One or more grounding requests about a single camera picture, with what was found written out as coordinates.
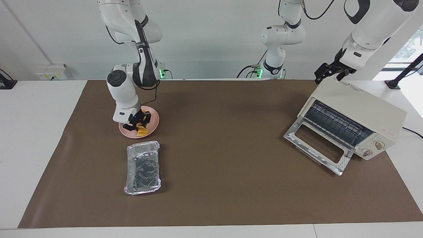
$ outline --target black stand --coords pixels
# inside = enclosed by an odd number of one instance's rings
[[[423,54],[421,54],[413,63],[411,63],[404,71],[398,75],[394,80],[386,80],[385,83],[390,89],[401,89],[398,86],[399,81],[403,79],[405,76],[407,76],[408,73],[410,73],[417,65],[419,65],[423,61]]]
[[[0,86],[0,89],[12,89],[18,81],[8,80],[2,74],[0,74],[0,83],[3,83],[4,86]]]

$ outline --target white table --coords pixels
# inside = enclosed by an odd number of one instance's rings
[[[423,119],[401,91],[383,82],[351,83],[406,110],[404,126],[423,132]],[[232,227],[109,227],[14,230],[75,108],[86,81],[21,81],[0,91],[0,237],[423,237],[423,222]],[[388,151],[423,210],[423,140],[402,131]]]

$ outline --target pink plate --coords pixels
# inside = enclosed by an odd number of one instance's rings
[[[141,110],[143,111],[149,111],[151,113],[151,120],[150,123],[147,124],[147,130],[148,130],[148,134],[145,136],[137,136],[137,131],[133,130],[133,131],[128,131],[126,129],[124,129],[122,127],[122,124],[119,123],[119,131],[126,137],[131,138],[131,139],[141,139],[144,138],[146,136],[149,136],[151,133],[153,133],[157,126],[159,125],[159,114],[157,113],[156,110],[154,110],[151,107],[147,107],[147,106],[142,106]]]

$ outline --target white wall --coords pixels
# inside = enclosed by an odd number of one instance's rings
[[[319,15],[329,2],[306,1],[309,15]],[[152,48],[176,78],[235,77],[242,67],[257,63],[266,49],[261,31],[283,24],[277,5],[277,0],[143,1],[149,17],[163,29],[163,40]],[[49,59],[67,64],[74,79],[104,79],[114,65],[135,61],[126,47],[109,39],[95,0],[0,0],[0,23],[0,67],[17,79],[36,79],[35,64],[47,64]],[[354,29],[341,0],[320,20],[304,17],[303,24],[306,40],[285,47],[287,78],[313,78],[321,63],[333,61]],[[423,7],[419,6],[407,26],[349,79],[371,80],[421,25]]]

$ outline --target yellow food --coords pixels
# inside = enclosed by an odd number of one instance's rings
[[[139,137],[146,136],[148,134],[148,130],[145,127],[143,127],[141,123],[137,124],[137,129],[138,129],[137,136]]]

